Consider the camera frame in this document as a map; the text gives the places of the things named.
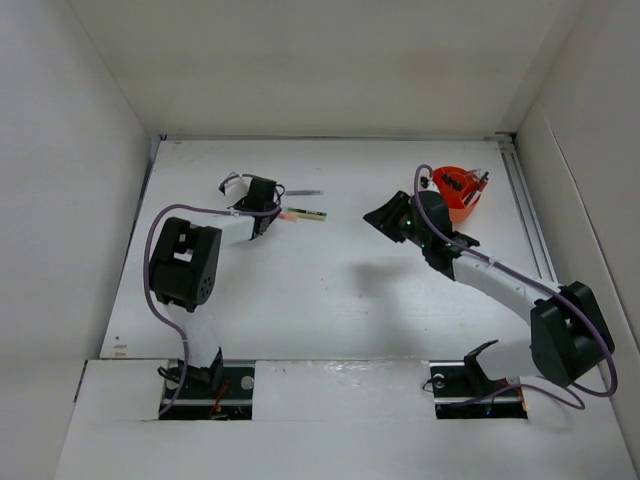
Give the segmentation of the grey purple pen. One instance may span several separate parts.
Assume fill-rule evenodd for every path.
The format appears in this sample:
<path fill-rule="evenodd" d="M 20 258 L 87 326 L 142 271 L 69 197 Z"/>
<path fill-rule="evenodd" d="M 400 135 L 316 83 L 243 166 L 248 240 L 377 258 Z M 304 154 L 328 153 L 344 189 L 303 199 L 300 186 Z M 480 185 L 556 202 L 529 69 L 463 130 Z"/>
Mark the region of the grey purple pen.
<path fill-rule="evenodd" d="M 323 190 L 306 189 L 306 190 L 288 190 L 285 192 L 285 196 L 319 196 L 323 195 Z"/>

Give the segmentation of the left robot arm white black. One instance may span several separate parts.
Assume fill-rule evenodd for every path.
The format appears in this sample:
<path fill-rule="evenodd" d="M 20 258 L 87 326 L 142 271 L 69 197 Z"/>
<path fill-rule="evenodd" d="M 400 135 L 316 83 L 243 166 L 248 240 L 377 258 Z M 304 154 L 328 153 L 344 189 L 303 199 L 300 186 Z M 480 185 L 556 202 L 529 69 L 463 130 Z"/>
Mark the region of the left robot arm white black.
<path fill-rule="evenodd" d="M 162 209 L 152 221 L 144 245 L 143 288 L 153 315 L 180 337 L 183 357 L 171 369 L 158 373 L 175 387 L 171 402 L 183 393 L 212 396 L 222 387 L 223 357 L 190 364 L 190 344 L 186 329 L 160 312 L 156 304 L 174 305 L 192 314 L 210 298 L 215 285 L 220 251 L 223 247 L 248 242 L 263 235 L 282 212 L 285 187 L 253 174 L 231 174 L 219 185 L 223 194 L 243 186 L 243 195 L 224 209 L 207 209 L 173 204 Z"/>

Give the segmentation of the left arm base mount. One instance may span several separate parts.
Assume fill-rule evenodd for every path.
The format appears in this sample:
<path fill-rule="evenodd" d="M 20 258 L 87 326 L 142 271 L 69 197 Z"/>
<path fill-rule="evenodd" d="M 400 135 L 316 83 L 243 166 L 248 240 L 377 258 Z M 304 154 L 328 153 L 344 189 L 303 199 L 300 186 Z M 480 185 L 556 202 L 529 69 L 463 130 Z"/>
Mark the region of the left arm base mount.
<path fill-rule="evenodd" d="M 177 399 L 171 403 L 180 380 L 183 362 L 159 367 L 164 381 L 159 406 L 160 420 L 251 420 L 255 363 L 225 362 L 220 355 L 209 367 L 189 366 Z"/>

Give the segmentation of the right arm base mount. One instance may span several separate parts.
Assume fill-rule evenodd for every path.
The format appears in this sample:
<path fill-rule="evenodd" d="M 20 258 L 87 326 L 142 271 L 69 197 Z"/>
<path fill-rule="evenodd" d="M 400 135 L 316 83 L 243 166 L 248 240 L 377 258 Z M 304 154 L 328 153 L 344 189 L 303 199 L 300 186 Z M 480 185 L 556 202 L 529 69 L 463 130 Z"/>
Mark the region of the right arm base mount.
<path fill-rule="evenodd" d="M 506 380 L 489 380 L 481 371 L 459 361 L 429 363 L 430 378 L 423 389 L 433 395 L 438 420 L 528 418 L 518 390 L 493 394 L 508 385 Z"/>

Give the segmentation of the white marker red cap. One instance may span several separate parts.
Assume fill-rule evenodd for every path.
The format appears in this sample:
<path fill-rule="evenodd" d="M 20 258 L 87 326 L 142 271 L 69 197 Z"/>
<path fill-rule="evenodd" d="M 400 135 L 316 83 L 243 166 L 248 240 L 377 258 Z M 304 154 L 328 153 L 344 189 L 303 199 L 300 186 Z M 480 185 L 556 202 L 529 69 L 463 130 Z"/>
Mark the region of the white marker red cap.
<path fill-rule="evenodd" d="M 487 183 L 489 177 L 489 172 L 485 171 L 483 175 L 479 178 L 475 187 L 470 191 L 469 195 L 464 200 L 464 205 L 469 206 L 475 202 L 475 199 L 478 195 L 481 194 L 481 191 L 484 185 Z"/>

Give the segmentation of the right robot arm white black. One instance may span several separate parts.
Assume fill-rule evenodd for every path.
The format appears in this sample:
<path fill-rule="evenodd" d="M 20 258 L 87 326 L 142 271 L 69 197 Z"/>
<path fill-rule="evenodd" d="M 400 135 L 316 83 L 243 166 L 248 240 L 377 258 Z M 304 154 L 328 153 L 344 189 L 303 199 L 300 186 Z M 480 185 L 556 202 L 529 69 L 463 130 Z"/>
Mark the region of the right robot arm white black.
<path fill-rule="evenodd" d="M 415 244 L 433 270 L 525 321 L 533 365 L 544 379 L 597 397 L 617 392 L 614 340 L 586 284 L 556 285 L 493 259 L 479 241 L 453 228 L 445 200 L 435 191 L 399 191 L 363 220 L 395 243 Z"/>

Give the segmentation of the brown marker pen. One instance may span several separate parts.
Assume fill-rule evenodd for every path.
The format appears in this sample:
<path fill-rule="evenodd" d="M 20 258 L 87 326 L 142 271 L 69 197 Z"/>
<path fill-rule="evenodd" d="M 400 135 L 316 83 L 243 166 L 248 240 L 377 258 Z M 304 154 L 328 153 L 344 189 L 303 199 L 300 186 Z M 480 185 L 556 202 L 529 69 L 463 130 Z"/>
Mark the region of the brown marker pen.
<path fill-rule="evenodd" d="M 299 220 L 297 215 L 291 213 L 280 213 L 278 218 L 288 222 L 297 222 Z"/>

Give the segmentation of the black handled scissors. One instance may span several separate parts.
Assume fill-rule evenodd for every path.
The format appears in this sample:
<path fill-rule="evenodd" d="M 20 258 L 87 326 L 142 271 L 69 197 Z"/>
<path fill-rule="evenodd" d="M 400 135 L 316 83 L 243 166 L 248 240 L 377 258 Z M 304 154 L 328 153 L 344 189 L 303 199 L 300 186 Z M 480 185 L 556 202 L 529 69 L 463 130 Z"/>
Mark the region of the black handled scissors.
<path fill-rule="evenodd" d="M 450 176 L 449 174 L 444 174 L 442 176 L 442 180 L 446 185 L 448 185 L 450 188 L 452 188 L 455 191 L 461 191 L 463 188 L 463 185 L 458 180 Z"/>

